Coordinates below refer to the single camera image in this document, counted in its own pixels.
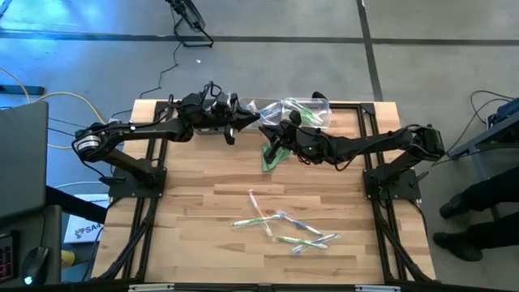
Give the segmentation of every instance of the blue light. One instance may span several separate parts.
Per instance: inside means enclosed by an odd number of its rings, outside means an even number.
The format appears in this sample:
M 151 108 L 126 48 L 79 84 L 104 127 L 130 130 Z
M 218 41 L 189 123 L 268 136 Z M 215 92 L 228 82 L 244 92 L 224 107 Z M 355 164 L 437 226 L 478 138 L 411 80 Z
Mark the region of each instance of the blue light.
M 25 277 L 24 279 L 25 285 L 31 285 L 32 284 L 32 277 Z

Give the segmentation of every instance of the wooden table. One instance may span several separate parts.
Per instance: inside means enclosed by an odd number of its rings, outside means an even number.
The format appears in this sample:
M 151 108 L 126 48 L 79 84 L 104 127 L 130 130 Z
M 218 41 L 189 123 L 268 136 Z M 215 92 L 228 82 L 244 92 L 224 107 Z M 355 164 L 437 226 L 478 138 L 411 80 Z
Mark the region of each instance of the wooden table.
M 131 119 L 152 121 L 155 103 L 135 101 Z M 375 109 L 380 132 L 400 127 L 395 103 L 376 102 Z M 332 117 L 327 133 L 359 137 L 353 110 L 337 109 Z M 146 281 L 383 283 L 371 203 L 363 194 L 363 158 L 357 157 L 347 170 L 337 172 L 332 165 L 304 165 L 291 156 L 264 173 L 260 145 L 266 141 L 260 133 L 240 133 L 234 146 L 227 145 L 222 135 L 195 135 L 189 143 L 168 143 L 167 191 L 159 201 Z M 148 141 L 126 142 L 124 152 L 141 158 L 147 145 Z M 384 155 L 391 161 L 399 152 Z M 294 256 L 293 245 L 273 242 L 260 226 L 231 229 L 233 221 L 256 217 L 247 196 L 249 189 L 254 189 L 264 213 L 281 209 L 326 234 L 337 232 L 341 238 L 330 242 L 326 251 L 311 249 Z M 407 201 L 394 205 L 403 246 L 424 273 L 434 278 L 420 214 Z M 134 208 L 135 199 L 129 198 L 108 211 L 92 275 L 103 273 L 127 243 Z M 315 238 L 288 221 L 274 221 L 270 226 L 274 235 Z M 397 275 L 392 248 L 388 251 L 392 272 Z M 139 255 L 140 245 L 133 273 Z

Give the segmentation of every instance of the person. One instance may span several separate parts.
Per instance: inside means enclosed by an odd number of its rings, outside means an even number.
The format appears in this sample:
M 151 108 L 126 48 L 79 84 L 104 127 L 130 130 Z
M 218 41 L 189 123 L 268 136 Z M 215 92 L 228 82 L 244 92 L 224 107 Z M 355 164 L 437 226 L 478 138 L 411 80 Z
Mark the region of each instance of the person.
M 519 203 L 519 166 L 455 195 L 440 208 L 440 215 L 449 219 L 471 210 L 481 212 L 504 202 Z M 472 225 L 456 234 L 437 232 L 432 239 L 436 245 L 461 260 L 479 261 L 485 248 L 519 245 L 519 212 L 492 222 Z

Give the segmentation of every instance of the computer mouse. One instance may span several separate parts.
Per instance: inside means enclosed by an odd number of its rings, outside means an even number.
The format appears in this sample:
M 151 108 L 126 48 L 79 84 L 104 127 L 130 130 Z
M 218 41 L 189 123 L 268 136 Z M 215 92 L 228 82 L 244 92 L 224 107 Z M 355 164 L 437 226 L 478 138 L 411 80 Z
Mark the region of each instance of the computer mouse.
M 42 285 L 47 278 L 47 255 L 49 248 L 36 247 L 25 256 L 24 265 L 22 265 L 22 284 L 23 285 Z

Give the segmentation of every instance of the concrete floor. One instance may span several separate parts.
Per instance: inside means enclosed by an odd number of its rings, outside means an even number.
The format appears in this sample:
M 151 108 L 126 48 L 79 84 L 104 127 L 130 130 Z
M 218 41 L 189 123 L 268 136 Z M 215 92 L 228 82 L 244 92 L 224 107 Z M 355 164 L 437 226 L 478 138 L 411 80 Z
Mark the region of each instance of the concrete floor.
M 362 37 L 355 0 L 195 0 L 195 4 L 208 32 L 216 36 Z M 519 3 L 514 0 L 365 0 L 364 4 L 372 37 L 519 37 Z M 13 0 L 0 19 L 0 28 L 10 32 L 171 35 L 171 26 L 164 2 L 143 0 Z M 85 95 L 108 118 L 116 111 L 130 109 L 142 91 L 157 85 L 158 73 L 173 63 L 176 45 L 0 38 L 0 66 L 25 84 L 45 86 L 48 92 Z M 455 141 L 472 117 L 468 101 L 471 92 L 486 89 L 510 96 L 519 92 L 516 46 L 374 45 L 373 49 L 384 100 L 397 103 L 401 123 L 432 123 L 441 130 L 446 146 Z M 214 80 L 226 91 L 245 97 L 304 97 L 319 90 L 333 100 L 373 101 L 363 44 L 218 42 L 213 49 L 181 48 L 177 62 L 179 67 L 164 75 L 162 90 L 145 98 L 166 98 L 170 93 L 183 97 Z M 10 83 L 0 75 L 0 84 Z M 491 98 L 477 96 L 476 105 Z M 24 99 L 0 96 L 0 102 L 2 106 L 18 105 Z M 96 121 L 88 107 L 76 99 L 56 97 L 49 103 L 51 117 L 84 125 Z M 483 115 L 492 113 L 499 104 L 488 106 Z M 50 125 L 68 132 L 75 130 L 56 122 Z M 483 129 L 475 122 L 462 141 Z M 69 138 L 49 133 L 49 141 L 55 144 L 69 144 Z M 495 174 L 517 165 L 514 155 L 511 151 L 492 153 L 486 158 L 489 169 Z M 98 163 L 96 167 L 109 171 L 107 165 Z M 427 163 L 417 167 L 419 171 L 428 168 Z M 50 186 L 96 179 L 73 152 L 49 149 Z M 452 195 L 477 181 L 470 159 L 437 166 L 422 180 L 422 209 L 431 234 L 463 230 L 470 224 L 491 220 L 489 212 L 470 213 L 451 221 L 442 220 L 437 213 Z M 103 186 L 66 189 L 72 194 L 105 190 Z M 500 211 L 517 210 L 513 205 L 506 207 Z M 433 242 L 431 254 L 436 275 L 443 282 L 519 290 L 515 279 L 518 247 L 484 251 L 484 260 L 478 263 L 462 262 Z M 65 271 L 63 280 L 78 281 L 84 269 L 83 264 Z

